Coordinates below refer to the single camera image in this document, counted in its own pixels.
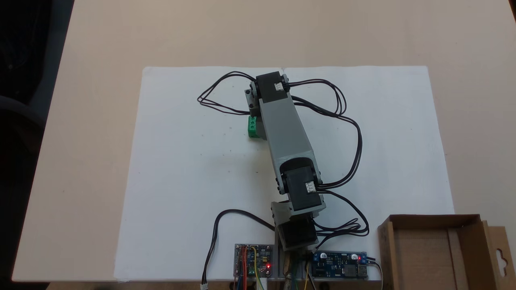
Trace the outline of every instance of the robotic arm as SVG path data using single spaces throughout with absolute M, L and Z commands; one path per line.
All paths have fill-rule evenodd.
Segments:
M 267 140 L 278 191 L 288 202 L 273 202 L 272 217 L 284 251 L 318 243 L 313 218 L 326 208 L 314 151 L 286 84 L 286 75 L 268 73 L 245 91 L 256 134 Z

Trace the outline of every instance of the brown cardboard box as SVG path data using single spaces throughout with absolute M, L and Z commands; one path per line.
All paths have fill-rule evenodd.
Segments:
M 516 289 L 505 227 L 489 227 L 480 215 L 390 215 L 378 236 L 384 290 Z

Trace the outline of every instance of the beige table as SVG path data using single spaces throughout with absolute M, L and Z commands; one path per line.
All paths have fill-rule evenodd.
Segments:
M 429 67 L 456 212 L 516 251 L 507 0 L 76 0 L 13 279 L 113 280 L 144 67 L 363 65 Z

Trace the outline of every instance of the white sheet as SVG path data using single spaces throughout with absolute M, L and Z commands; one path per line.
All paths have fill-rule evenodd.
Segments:
M 270 203 L 280 201 L 267 143 L 247 137 L 247 116 L 200 106 L 197 96 L 221 75 L 240 70 L 256 76 L 279 68 L 145 68 L 131 165 L 115 264 L 119 280 L 200 280 L 222 210 L 239 208 L 273 223 Z M 379 257 L 376 228 L 389 214 L 452 214 L 436 111 L 426 67 L 288 68 L 291 82 L 325 78 L 339 86 L 347 116 L 362 129 L 363 153 L 357 174 L 336 190 L 368 218 L 368 237 L 342 236 L 322 249 L 367 251 Z M 229 78 L 214 100 L 246 108 L 249 81 Z M 322 107 L 335 107 L 325 85 L 293 88 L 293 95 Z M 298 112 L 325 182 L 336 181 L 352 163 L 357 133 L 348 123 Z M 358 215 L 326 196 L 316 219 L 334 227 Z M 226 215 L 219 226 L 209 280 L 232 280 L 235 243 L 273 244 L 274 234 L 240 215 Z M 371 280 L 379 280 L 370 271 Z

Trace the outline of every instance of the microcontroller board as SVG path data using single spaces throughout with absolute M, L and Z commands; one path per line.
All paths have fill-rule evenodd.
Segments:
M 311 263 L 315 278 L 367 278 L 366 252 L 318 251 L 313 253 Z
M 256 249 L 256 257 L 254 256 L 253 248 Z M 247 275 L 254 277 L 254 259 L 256 258 L 256 268 L 258 270 L 258 275 L 260 277 L 269 277 L 272 274 L 273 248 L 274 245 L 235 244 L 233 273 L 236 276 L 240 276 L 243 273 L 243 269 L 246 268 Z

